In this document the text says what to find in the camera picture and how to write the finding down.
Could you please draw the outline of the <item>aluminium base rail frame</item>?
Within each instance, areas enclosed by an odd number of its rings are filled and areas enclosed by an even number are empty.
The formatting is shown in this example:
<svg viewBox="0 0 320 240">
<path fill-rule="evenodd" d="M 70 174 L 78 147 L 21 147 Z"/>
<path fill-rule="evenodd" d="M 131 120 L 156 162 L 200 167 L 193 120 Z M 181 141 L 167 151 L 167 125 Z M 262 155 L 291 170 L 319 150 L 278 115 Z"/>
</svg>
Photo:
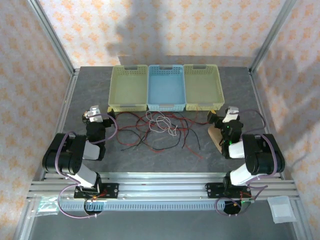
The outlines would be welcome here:
<svg viewBox="0 0 320 240">
<path fill-rule="evenodd" d="M 104 183 L 118 183 L 120 201 L 204 201 L 208 198 L 205 185 L 221 183 L 225 173 L 132 173 L 102 172 Z M 279 173 L 250 184 L 258 200 L 288 196 L 300 198 L 293 180 L 282 179 Z"/>
</svg>

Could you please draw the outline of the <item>blue plastic basket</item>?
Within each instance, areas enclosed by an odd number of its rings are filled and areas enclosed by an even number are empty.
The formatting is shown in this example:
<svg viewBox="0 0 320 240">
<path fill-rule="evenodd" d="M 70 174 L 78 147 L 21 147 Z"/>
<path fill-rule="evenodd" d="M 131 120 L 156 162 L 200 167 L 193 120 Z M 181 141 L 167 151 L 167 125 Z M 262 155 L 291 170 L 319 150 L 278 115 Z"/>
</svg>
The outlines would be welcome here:
<svg viewBox="0 0 320 240">
<path fill-rule="evenodd" d="M 149 65 L 147 107 L 152 112 L 182 112 L 186 107 L 184 67 Z"/>
</svg>

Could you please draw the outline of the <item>oval wooden block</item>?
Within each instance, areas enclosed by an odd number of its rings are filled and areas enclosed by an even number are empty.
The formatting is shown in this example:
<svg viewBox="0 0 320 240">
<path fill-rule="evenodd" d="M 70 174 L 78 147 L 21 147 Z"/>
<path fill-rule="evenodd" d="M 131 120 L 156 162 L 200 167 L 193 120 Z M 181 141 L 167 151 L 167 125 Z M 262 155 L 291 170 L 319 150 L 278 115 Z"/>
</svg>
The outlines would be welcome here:
<svg viewBox="0 0 320 240">
<path fill-rule="evenodd" d="M 229 139 L 223 137 L 221 130 L 213 125 L 208 128 L 208 134 L 218 151 L 224 156 L 229 154 Z"/>
</svg>

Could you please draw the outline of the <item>yellow plastic basket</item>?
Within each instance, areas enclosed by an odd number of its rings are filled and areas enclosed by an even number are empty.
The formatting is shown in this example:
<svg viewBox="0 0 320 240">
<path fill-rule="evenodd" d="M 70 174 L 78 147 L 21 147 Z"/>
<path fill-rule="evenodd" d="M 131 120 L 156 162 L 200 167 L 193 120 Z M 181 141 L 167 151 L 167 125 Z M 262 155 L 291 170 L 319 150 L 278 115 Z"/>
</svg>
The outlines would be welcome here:
<svg viewBox="0 0 320 240">
<path fill-rule="evenodd" d="M 218 111 L 225 104 L 218 66 L 185 64 L 184 81 L 187 111 Z"/>
<path fill-rule="evenodd" d="M 147 65 L 116 65 L 112 68 L 108 105 L 114 112 L 145 112 L 147 86 Z"/>
</svg>

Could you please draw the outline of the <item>clear plastic bag green contents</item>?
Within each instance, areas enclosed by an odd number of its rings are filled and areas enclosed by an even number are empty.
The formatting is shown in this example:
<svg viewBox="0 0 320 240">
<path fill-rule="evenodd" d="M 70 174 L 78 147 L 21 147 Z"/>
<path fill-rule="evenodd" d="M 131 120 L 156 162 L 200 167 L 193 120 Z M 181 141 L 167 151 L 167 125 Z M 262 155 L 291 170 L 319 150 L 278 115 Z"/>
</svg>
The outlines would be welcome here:
<svg viewBox="0 0 320 240">
<path fill-rule="evenodd" d="M 36 211 L 36 217 L 57 215 L 59 212 L 57 197 L 42 196 Z"/>
</svg>

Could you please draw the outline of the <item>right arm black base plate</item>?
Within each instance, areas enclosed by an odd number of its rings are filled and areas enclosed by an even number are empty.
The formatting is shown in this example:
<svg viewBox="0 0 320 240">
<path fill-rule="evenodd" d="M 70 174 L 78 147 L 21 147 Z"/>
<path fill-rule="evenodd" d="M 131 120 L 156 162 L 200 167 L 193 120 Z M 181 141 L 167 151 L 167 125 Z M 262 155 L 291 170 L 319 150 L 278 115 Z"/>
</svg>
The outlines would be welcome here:
<svg viewBox="0 0 320 240">
<path fill-rule="evenodd" d="M 252 197 L 250 189 L 246 186 L 226 185 L 222 182 L 208 182 L 204 187 L 210 199 L 241 199 L 244 197 Z"/>
</svg>

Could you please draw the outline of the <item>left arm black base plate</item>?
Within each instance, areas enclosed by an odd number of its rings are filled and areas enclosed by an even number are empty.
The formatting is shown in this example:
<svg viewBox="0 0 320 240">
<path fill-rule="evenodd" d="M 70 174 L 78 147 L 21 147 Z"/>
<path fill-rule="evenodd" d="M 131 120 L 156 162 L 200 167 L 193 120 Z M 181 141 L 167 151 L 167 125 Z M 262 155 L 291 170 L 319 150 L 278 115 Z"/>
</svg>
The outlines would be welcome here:
<svg viewBox="0 0 320 240">
<path fill-rule="evenodd" d="M 117 199 L 118 193 L 118 183 L 100 183 L 92 188 L 76 186 L 73 197 L 85 200 Z"/>
</svg>

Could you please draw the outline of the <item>aluminium lower frame bar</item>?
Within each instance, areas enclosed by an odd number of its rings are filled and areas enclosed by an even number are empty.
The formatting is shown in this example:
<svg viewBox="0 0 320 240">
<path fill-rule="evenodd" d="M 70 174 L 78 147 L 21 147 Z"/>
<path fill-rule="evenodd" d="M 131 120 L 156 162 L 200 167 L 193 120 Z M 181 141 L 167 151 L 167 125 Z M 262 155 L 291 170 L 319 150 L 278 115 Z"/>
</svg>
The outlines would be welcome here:
<svg viewBox="0 0 320 240">
<path fill-rule="evenodd" d="M 27 199 L 25 201 L 22 213 L 20 215 L 13 240 L 28 240 L 34 223 L 37 210 L 37 201 L 35 199 Z"/>
<path fill-rule="evenodd" d="M 296 238 L 298 240 L 314 240 L 307 214 L 301 200 L 293 200 L 291 204 L 296 218 L 296 222 L 293 223 Z"/>
</svg>

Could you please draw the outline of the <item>aluminium table side rail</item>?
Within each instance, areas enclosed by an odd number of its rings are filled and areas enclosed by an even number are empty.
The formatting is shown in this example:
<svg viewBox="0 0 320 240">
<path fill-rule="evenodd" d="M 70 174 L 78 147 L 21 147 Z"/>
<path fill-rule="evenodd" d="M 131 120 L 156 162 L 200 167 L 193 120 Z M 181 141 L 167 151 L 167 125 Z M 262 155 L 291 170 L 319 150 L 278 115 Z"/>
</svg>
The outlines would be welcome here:
<svg viewBox="0 0 320 240">
<path fill-rule="evenodd" d="M 69 79 L 69 83 L 67 85 L 66 93 L 64 95 L 64 100 L 62 102 L 62 107 L 61 107 L 59 118 L 57 121 L 56 130 L 55 130 L 55 133 L 53 134 L 52 139 L 54 139 L 57 133 L 61 133 L 64 129 L 79 72 L 80 72 L 80 68 L 76 68 L 73 75 Z"/>
<path fill-rule="evenodd" d="M 251 72 L 249 71 L 249 78 L 253 87 L 253 91 L 255 94 L 255 98 L 256 98 L 256 102 L 258 105 L 258 110 L 254 110 L 255 112 L 257 112 L 257 114 L 261 117 L 262 119 L 262 123 L 263 123 L 263 128 L 257 128 L 256 130 L 254 130 L 254 133 L 256 136 L 258 136 L 260 139 L 264 139 L 264 143 L 266 143 L 266 146 L 269 148 L 269 151 L 267 151 L 268 153 L 268 162 L 269 162 L 269 167 L 271 166 L 271 163 L 273 163 L 272 166 L 272 170 L 273 172 L 271 172 L 271 174 L 269 176 L 267 175 L 263 175 L 260 176 L 260 178 L 268 178 L 268 177 L 272 177 L 277 173 L 277 169 L 278 169 L 278 161 L 277 161 L 277 157 L 274 151 L 274 147 L 272 145 L 272 143 L 270 142 L 270 140 L 268 139 L 268 134 L 270 133 L 269 127 L 268 127 L 268 121 L 267 121 L 267 117 L 265 114 L 265 111 L 263 109 L 263 105 L 261 102 L 261 98 L 260 95 L 258 93 L 257 90 L 257 86 L 256 83 L 254 81 L 253 75 L 251 74 Z"/>
</svg>

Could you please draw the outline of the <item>white plastic bag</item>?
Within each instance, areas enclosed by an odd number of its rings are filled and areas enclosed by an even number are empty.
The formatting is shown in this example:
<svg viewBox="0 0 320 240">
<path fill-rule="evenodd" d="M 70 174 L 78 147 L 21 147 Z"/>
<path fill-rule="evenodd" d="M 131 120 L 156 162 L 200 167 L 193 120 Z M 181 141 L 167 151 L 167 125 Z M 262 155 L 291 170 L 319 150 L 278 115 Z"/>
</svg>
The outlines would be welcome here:
<svg viewBox="0 0 320 240">
<path fill-rule="evenodd" d="M 293 223 L 297 221 L 288 196 L 268 197 L 267 202 L 275 224 Z"/>
</svg>

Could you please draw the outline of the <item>aluminium corner post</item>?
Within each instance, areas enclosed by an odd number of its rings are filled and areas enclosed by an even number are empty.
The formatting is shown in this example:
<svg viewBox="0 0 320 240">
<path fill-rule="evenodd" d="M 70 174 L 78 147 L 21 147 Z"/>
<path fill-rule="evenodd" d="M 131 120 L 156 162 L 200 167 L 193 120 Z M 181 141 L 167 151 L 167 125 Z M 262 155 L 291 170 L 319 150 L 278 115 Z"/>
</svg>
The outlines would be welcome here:
<svg viewBox="0 0 320 240">
<path fill-rule="evenodd" d="M 279 11 L 270 31 L 268 32 L 262 46 L 259 48 L 256 57 L 254 58 L 252 64 L 248 68 L 249 74 L 251 76 L 257 71 L 259 65 L 261 64 L 262 60 L 264 59 L 265 55 L 267 54 L 269 48 L 271 47 L 273 41 L 277 37 L 278 33 L 280 32 L 283 24 L 285 23 L 287 17 L 291 13 L 294 5 L 296 4 L 297 0 L 285 0 L 281 10 Z"/>
<path fill-rule="evenodd" d="M 58 35 L 55 32 L 53 25 L 51 24 L 45 10 L 43 9 L 39 0 L 27 0 L 32 11 L 34 12 L 37 20 L 39 21 L 40 27 L 43 29 L 45 35 L 47 36 L 51 46 L 53 47 L 55 53 L 60 59 L 63 67 L 69 73 L 70 76 L 73 76 L 75 73 L 75 68 L 65 51 Z"/>
</svg>

